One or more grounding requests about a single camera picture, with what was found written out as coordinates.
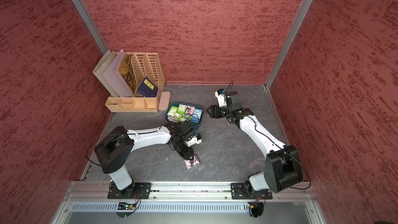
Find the pink tissue pack bottom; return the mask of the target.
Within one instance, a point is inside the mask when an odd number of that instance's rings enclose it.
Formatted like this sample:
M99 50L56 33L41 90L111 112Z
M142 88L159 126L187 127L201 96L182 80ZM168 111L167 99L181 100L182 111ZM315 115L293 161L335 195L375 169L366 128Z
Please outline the pink tissue pack bottom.
M185 164L186 164L188 169L191 169L191 168L193 168L193 167L195 167L195 166L200 164L200 161L199 161L198 156L196 154L192 157L192 160L185 160L184 162L185 162Z

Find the teal plastic storage box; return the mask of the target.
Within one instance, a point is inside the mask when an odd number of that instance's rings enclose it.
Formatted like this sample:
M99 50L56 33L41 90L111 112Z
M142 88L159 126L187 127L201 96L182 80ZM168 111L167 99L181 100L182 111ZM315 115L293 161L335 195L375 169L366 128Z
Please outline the teal plastic storage box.
M179 104L184 104L184 105L187 105L187 106L188 106L188 105L189 105L189 106L194 106L195 108L199 108L199 109L202 109L202 110L203 110L202 107L197 106L197 105L192 105L192 104L188 104L188 103L181 103L181 102L173 102L173 103L168 107L168 109L166 110L166 114L165 114L165 119L166 119L166 121L168 121L168 120L167 120L167 118L168 118L167 112L168 112L168 110L170 109L170 107L171 107L171 106L179 106ZM197 129L200 127L200 125L201 125L202 118L203 118L203 113L202 113L202 117L201 117L200 120L195 119L195 118L192 118L191 121L188 121L188 122L190 122L190 124L191 124L196 130L197 130Z

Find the green tissue pack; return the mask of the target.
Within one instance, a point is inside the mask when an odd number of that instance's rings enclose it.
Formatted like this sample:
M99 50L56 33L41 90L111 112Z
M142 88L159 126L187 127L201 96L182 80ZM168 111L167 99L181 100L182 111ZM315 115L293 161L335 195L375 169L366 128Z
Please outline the green tissue pack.
M187 107L187 105L179 104L177 113L184 115L186 113Z
M170 109L167 112L167 115L171 116L171 117L174 117L175 114L177 113L177 111L178 111L178 106L171 106Z
M180 113L175 113L175 114L174 114L174 117L175 117L176 119L180 120L181 117L182 117L182 114L180 114Z
M179 121L182 123L182 122L191 121L191 120L192 120L192 115L181 115L181 118Z

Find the blue tissue pack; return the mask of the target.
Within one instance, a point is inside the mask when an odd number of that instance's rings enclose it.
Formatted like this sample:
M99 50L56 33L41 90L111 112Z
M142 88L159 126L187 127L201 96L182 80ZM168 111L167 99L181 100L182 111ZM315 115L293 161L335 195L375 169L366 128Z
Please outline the blue tissue pack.
M195 118L195 119L200 120L201 117L202 117L202 113L203 113L203 110L202 110L202 109L196 108L196 109L194 110L194 114L193 114L192 117Z

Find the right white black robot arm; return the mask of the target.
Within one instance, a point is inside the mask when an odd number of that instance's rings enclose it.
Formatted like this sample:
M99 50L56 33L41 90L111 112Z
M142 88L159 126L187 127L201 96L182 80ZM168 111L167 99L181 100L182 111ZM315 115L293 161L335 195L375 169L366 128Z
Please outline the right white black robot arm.
M274 193L288 188L299 190L296 184L303 181L306 171L295 146L286 145L274 137L248 108L230 112L226 106L212 105L206 111L210 118L225 118L229 123L237 125L263 153L265 169L247 177L245 190L248 194L261 190Z

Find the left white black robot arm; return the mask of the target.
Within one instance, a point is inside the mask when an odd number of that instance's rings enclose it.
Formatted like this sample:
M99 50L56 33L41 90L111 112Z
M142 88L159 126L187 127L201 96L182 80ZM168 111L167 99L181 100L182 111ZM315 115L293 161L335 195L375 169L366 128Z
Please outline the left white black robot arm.
M112 184L112 192L133 194L135 182L125 163L130 153L153 145L169 145L184 159L192 161L195 154L192 146L202 141L201 135L189 123L167 123L158 128L147 130L127 130L123 126L114 128L108 135L94 141L94 153L101 167Z

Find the pink pencil case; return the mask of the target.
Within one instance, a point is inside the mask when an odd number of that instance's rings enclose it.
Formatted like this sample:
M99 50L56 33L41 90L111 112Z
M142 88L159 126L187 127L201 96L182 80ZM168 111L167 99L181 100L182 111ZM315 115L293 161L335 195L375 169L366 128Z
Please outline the pink pencil case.
M164 112L168 109L171 99L171 92L163 91L160 95L158 110Z

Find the dark blue booklet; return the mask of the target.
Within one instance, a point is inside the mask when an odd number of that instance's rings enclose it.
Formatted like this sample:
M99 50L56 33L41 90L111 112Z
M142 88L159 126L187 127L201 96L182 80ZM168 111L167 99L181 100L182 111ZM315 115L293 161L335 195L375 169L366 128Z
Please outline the dark blue booklet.
M156 97L158 89L159 88L150 81L148 77L144 77L142 82L138 85L136 92L143 97Z

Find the gold patterned book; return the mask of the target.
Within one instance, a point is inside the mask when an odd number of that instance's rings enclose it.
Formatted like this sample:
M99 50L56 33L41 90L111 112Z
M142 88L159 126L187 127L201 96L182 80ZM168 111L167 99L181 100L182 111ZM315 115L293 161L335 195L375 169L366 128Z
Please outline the gold patterned book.
M134 69L131 62L132 58L133 58L132 54L127 54L125 58L121 59L119 72L124 81L126 82L128 88L132 91L132 94L134 94L136 90L136 81L134 76Z

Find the lilac folder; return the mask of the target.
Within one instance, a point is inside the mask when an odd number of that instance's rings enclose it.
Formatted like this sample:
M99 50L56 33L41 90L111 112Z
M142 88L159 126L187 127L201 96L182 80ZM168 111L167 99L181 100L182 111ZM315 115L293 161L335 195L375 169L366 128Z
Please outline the lilac folder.
M112 88L112 97L132 97L132 91L128 88L126 82L119 72L121 59L126 57L126 52L122 49L118 52L108 68L103 72L103 77Z

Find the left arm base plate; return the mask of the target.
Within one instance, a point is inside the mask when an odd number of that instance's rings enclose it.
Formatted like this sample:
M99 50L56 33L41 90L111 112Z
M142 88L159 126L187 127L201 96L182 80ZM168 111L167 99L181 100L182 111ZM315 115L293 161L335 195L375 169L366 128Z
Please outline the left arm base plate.
M114 182L109 185L108 199L119 200L147 200L151 191L152 183L133 183L124 190L119 190Z

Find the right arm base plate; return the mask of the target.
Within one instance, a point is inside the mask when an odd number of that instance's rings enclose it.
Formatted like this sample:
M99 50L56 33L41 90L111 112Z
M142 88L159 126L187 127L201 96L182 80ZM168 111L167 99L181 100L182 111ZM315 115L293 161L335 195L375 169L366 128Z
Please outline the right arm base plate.
M231 195L233 200L271 200L272 192L269 189L254 190L250 183L231 183Z

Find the aluminium front rail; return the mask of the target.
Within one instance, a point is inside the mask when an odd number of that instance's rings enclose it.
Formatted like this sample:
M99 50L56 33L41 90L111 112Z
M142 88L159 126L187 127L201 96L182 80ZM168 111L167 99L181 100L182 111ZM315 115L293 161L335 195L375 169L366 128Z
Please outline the aluminium front rail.
M150 202L227 202L261 201L274 202L317 202L312 188L298 190L289 188L279 193L266 189L250 197L245 193L244 183L229 181L153 181L136 183L140 196L132 201ZM112 201L125 199L117 193L108 181L73 181L63 201Z

